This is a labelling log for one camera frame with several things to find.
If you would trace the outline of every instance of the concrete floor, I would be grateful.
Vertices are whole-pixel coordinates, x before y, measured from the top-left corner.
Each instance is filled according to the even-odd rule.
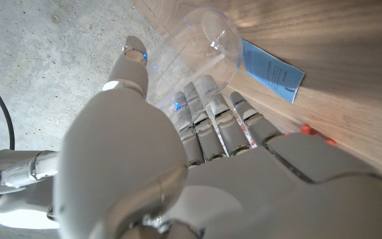
[[[0,0],[0,95],[16,149],[59,150],[64,132],[103,86],[127,35],[161,40],[130,0]],[[0,149],[8,148],[0,108]],[[0,226],[0,238],[57,238]]]

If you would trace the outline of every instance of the black cable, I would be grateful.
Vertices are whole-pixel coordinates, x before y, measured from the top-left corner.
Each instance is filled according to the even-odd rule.
[[[8,109],[5,106],[4,101],[1,98],[1,96],[0,96],[0,106],[1,106],[1,109],[3,110],[3,112],[4,112],[5,120],[7,121],[8,134],[9,134],[9,137],[10,137],[10,149],[14,150],[15,140],[14,140],[13,122],[11,121],[10,113],[8,112]]]

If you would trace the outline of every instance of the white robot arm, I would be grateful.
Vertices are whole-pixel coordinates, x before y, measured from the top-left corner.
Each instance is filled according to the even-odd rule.
[[[237,92],[257,148],[218,95],[224,150],[208,114],[193,114],[192,84],[176,95],[178,133],[145,101],[146,61],[128,37],[60,152],[0,151],[1,224],[27,228],[4,220],[27,210],[62,238],[382,238],[381,173],[318,138],[283,136]]]

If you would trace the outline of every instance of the wooden table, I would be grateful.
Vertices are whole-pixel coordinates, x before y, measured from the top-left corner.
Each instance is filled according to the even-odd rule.
[[[246,72],[224,90],[238,91],[288,131],[309,124],[338,147],[382,170],[382,1],[134,0],[166,36],[197,7],[214,6],[241,37],[305,71],[294,104]]]

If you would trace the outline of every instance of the orange object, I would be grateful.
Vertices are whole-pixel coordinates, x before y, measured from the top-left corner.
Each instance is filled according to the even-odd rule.
[[[302,125],[300,132],[304,133],[304,134],[310,134],[310,126],[309,125]]]
[[[325,142],[329,143],[330,145],[335,145],[336,144],[336,142],[334,140],[332,140],[332,139],[327,139]]]
[[[301,133],[304,133],[304,134],[307,134],[307,135],[317,135],[318,137],[321,137],[323,139],[325,139],[325,142],[330,144],[330,145],[335,145],[336,142],[332,139],[329,139],[323,135],[321,135],[320,133],[318,133],[318,131],[316,131],[315,129],[311,128],[309,125],[302,125],[301,129],[300,129],[300,132]]]

